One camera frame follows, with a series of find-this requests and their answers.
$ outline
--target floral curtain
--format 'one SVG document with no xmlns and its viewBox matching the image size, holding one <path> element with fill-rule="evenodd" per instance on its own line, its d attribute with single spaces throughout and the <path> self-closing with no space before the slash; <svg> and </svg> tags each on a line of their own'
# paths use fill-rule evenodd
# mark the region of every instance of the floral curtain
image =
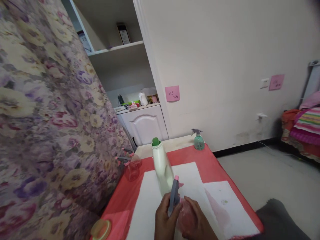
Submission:
<svg viewBox="0 0 320 240">
<path fill-rule="evenodd" d="M 59 0 L 0 0 L 0 239 L 88 239 L 130 147 Z"/>
</svg>

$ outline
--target gray cloth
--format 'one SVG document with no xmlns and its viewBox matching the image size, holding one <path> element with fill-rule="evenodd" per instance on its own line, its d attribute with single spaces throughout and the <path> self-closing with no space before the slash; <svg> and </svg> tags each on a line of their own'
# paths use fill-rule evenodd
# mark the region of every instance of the gray cloth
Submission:
<svg viewBox="0 0 320 240">
<path fill-rule="evenodd" d="M 257 212 L 264 233 L 256 235 L 252 240 L 310 240 L 310 238 L 294 223 L 286 208 L 277 199 L 270 199 Z"/>
</svg>

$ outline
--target hand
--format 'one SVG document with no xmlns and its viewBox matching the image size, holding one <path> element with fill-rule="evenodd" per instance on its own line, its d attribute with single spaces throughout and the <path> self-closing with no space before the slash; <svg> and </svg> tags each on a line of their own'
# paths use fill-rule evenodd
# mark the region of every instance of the hand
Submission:
<svg viewBox="0 0 320 240">
<path fill-rule="evenodd" d="M 182 233 L 182 236 L 188 240 L 218 240 L 198 202 L 186 196 L 184 196 L 184 199 L 191 204 L 197 216 L 198 224 L 194 231 Z"/>
<path fill-rule="evenodd" d="M 168 217 L 170 193 L 166 193 L 156 211 L 156 226 L 154 230 L 155 240 L 173 240 L 177 219 L 181 210 L 181 203 L 173 209 Z"/>
</svg>

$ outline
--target green bottle cap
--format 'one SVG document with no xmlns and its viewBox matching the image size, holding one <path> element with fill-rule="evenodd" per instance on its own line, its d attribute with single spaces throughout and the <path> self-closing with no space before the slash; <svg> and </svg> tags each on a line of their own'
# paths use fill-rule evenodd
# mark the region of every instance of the green bottle cap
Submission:
<svg viewBox="0 0 320 240">
<path fill-rule="evenodd" d="M 152 146 L 158 146 L 161 143 L 161 141 L 158 138 L 152 139 Z"/>
</svg>

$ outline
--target white bottle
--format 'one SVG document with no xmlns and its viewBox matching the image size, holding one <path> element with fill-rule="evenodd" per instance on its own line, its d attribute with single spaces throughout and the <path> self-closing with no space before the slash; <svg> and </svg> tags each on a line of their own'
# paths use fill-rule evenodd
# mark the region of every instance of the white bottle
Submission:
<svg viewBox="0 0 320 240">
<path fill-rule="evenodd" d="M 158 138 L 152 140 L 152 155 L 156 170 L 161 196 L 171 192 L 174 175 L 162 142 Z"/>
<path fill-rule="evenodd" d="M 139 93 L 139 100 L 142 106 L 148 105 L 148 100 L 145 93 Z"/>
</svg>

